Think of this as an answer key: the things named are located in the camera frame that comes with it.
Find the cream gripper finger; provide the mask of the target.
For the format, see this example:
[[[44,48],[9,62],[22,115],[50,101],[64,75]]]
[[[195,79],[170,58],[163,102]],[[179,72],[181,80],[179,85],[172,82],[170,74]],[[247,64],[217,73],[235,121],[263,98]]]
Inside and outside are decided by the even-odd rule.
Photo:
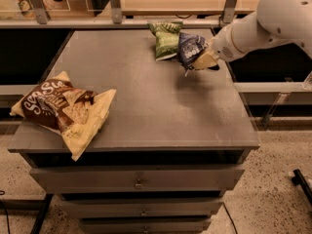
[[[211,50],[202,51],[191,63],[191,67],[195,70],[219,70],[219,56]]]

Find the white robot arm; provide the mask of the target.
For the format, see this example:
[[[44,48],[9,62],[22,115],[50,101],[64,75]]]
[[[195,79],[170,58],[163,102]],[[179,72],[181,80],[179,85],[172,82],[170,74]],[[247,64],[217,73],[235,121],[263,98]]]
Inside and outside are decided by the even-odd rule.
[[[213,69],[248,53],[296,44],[312,57],[312,1],[259,0],[256,10],[224,26],[191,63],[195,70]]]

